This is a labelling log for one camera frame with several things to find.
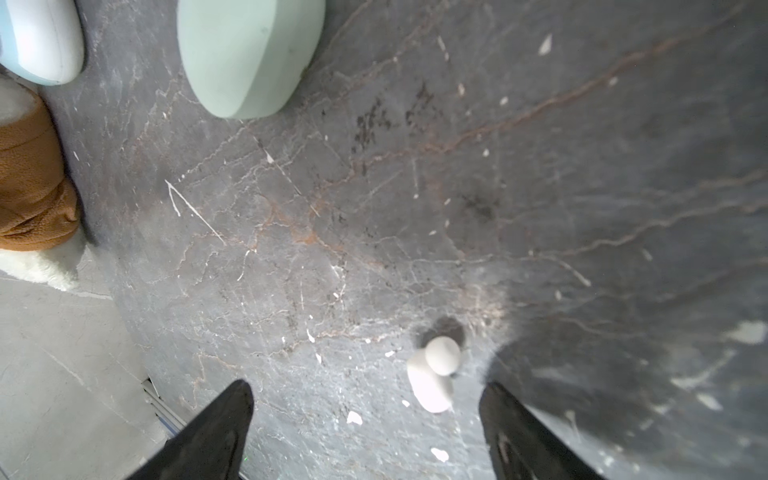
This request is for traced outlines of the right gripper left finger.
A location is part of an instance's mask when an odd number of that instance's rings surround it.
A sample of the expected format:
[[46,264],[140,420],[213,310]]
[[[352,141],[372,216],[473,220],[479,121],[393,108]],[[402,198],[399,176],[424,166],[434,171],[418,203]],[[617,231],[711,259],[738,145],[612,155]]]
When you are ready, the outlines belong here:
[[130,480],[239,479],[254,413],[248,382],[232,382]]

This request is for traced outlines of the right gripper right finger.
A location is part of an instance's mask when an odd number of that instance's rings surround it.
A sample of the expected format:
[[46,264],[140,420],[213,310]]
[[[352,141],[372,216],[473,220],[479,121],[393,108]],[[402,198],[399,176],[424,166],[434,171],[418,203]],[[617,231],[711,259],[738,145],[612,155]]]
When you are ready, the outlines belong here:
[[498,479],[601,478],[501,384],[485,386],[479,416]]

